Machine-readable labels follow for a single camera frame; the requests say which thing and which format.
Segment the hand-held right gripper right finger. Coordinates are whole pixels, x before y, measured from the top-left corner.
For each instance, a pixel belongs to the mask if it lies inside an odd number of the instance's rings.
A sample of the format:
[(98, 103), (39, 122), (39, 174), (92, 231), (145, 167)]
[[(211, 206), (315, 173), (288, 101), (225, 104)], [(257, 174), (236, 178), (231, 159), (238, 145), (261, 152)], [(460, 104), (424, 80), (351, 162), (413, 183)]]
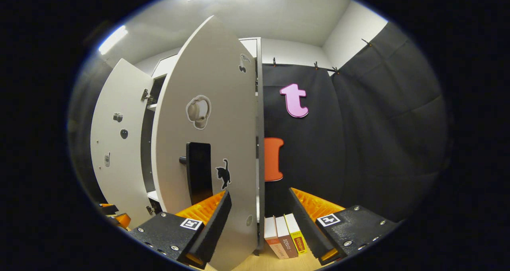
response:
[(288, 202), (321, 265), (357, 256), (399, 227), (359, 204), (344, 208), (296, 188), (288, 189)]

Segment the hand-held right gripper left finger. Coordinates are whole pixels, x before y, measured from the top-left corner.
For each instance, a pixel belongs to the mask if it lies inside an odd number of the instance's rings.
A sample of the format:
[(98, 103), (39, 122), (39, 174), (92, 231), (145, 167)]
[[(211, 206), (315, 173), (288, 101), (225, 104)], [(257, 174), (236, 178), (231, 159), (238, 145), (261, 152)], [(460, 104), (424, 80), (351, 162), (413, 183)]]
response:
[(177, 214), (160, 212), (129, 234), (171, 260), (204, 269), (215, 253), (232, 202), (224, 190)]

